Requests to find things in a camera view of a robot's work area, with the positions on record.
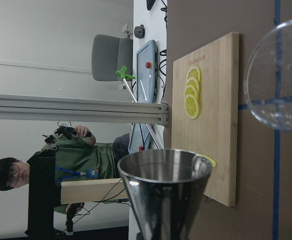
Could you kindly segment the steel cocktail jigger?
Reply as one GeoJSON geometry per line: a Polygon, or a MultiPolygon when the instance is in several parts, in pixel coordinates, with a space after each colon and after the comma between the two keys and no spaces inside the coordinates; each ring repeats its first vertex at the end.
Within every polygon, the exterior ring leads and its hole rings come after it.
{"type": "Polygon", "coordinates": [[[187,240],[212,171],[180,149],[149,149],[117,165],[144,240],[187,240]]]}

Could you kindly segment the clear wine glass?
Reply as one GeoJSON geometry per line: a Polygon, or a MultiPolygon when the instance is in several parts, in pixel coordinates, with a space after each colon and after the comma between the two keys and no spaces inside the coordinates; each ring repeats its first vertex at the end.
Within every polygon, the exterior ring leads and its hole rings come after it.
{"type": "Polygon", "coordinates": [[[243,91],[258,121],[292,133],[292,19],[258,43],[245,70],[243,91]]]}

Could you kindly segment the blue teach pendant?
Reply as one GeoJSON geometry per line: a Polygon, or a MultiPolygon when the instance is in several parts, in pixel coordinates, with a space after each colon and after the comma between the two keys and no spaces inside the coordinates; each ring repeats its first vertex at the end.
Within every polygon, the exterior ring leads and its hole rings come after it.
{"type": "Polygon", "coordinates": [[[139,103],[157,101],[158,48],[149,40],[136,53],[136,97],[139,103]]]}
{"type": "Polygon", "coordinates": [[[152,148],[153,138],[145,123],[133,123],[128,144],[130,154],[152,148]]]}

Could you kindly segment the lemon slice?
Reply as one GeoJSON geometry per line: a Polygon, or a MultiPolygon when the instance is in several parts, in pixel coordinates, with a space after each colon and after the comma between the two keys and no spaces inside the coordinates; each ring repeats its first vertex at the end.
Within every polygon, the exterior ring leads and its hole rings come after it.
{"type": "Polygon", "coordinates": [[[186,98],[186,96],[188,96],[188,95],[192,95],[193,97],[198,99],[199,98],[199,91],[193,85],[186,85],[184,88],[184,97],[186,98]]]}
{"type": "Polygon", "coordinates": [[[186,78],[187,79],[195,78],[196,80],[201,81],[202,80],[201,69],[196,65],[190,66],[187,71],[186,78]]]}
{"type": "Polygon", "coordinates": [[[201,108],[200,103],[197,97],[195,97],[192,94],[186,95],[184,99],[184,109],[186,115],[192,119],[195,120],[199,117],[201,108]]]}
{"type": "Polygon", "coordinates": [[[186,80],[185,86],[193,86],[198,92],[201,90],[200,81],[195,77],[190,77],[186,80]]]}

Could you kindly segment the bamboo cutting board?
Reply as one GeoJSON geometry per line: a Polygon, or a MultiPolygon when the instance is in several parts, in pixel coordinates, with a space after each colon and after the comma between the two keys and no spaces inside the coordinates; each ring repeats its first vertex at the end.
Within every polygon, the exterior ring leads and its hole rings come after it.
{"type": "Polygon", "coordinates": [[[173,63],[171,146],[212,158],[205,195],[227,206],[236,204],[240,35],[231,32],[173,63]],[[190,119],[184,89],[191,66],[201,70],[200,114],[190,119]]]}

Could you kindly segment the grey office chair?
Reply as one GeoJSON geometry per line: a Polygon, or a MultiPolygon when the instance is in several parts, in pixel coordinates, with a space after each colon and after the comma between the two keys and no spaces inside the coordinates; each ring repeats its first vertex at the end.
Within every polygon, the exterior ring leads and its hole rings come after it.
{"type": "Polygon", "coordinates": [[[92,77],[96,81],[119,81],[116,74],[123,66],[133,74],[133,40],[104,34],[94,37],[91,52],[92,77]]]}

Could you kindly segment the person in green shirt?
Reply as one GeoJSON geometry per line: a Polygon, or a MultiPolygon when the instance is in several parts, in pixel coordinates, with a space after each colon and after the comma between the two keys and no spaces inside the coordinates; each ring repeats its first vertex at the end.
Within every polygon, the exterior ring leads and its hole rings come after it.
{"type": "MultiPolygon", "coordinates": [[[[129,153],[129,133],[110,143],[97,142],[84,126],[76,126],[71,134],[71,139],[63,135],[54,141],[54,147],[46,144],[37,151],[55,153],[53,215],[54,212],[65,214],[71,208],[71,204],[61,204],[62,182],[119,178],[118,161],[129,153]]],[[[0,191],[29,186],[30,166],[27,161],[13,157],[0,159],[0,191]]],[[[59,231],[54,229],[54,233],[54,239],[59,239],[59,231]]]]}

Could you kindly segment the yellow plastic knife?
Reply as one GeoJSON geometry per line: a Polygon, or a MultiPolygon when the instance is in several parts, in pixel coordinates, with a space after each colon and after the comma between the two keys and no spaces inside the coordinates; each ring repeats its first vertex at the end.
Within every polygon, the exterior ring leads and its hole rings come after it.
{"type": "Polygon", "coordinates": [[[213,168],[215,168],[215,167],[217,166],[217,163],[216,163],[211,157],[206,156],[206,155],[204,155],[204,154],[197,154],[197,156],[198,156],[199,158],[201,158],[202,160],[207,160],[207,161],[209,161],[210,164],[211,164],[211,166],[212,166],[213,168]]]}

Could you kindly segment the wooden plank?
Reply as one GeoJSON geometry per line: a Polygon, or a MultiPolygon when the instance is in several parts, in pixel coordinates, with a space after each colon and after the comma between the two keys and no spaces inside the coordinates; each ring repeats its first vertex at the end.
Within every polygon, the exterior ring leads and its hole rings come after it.
{"type": "Polygon", "coordinates": [[[61,204],[127,199],[121,178],[65,181],[61,183],[61,204]]]}

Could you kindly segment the black monitor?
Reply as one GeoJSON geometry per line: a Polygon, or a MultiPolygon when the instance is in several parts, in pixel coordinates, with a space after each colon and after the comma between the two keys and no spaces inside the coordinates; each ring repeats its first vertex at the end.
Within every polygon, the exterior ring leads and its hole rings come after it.
{"type": "Polygon", "coordinates": [[[29,192],[26,234],[35,240],[52,240],[54,230],[55,153],[36,152],[28,161],[29,192]]]}

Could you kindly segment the aluminium frame post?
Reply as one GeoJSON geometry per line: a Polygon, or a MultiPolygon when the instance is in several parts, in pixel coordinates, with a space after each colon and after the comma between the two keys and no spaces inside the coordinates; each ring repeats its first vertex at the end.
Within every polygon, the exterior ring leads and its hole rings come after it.
{"type": "Polygon", "coordinates": [[[168,105],[0,94],[0,119],[166,125],[168,105]]]}

